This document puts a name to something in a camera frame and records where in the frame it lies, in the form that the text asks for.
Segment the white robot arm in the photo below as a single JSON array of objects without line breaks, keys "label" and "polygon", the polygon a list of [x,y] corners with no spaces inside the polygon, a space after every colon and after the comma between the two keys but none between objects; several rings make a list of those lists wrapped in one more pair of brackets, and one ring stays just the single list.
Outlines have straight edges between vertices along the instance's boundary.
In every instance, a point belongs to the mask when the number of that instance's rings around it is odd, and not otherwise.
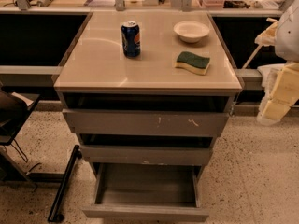
[{"label": "white robot arm", "polygon": [[276,55],[286,61],[281,69],[270,70],[259,106],[257,120],[262,125],[273,125],[299,100],[299,0],[257,35],[255,43],[274,46]]}]

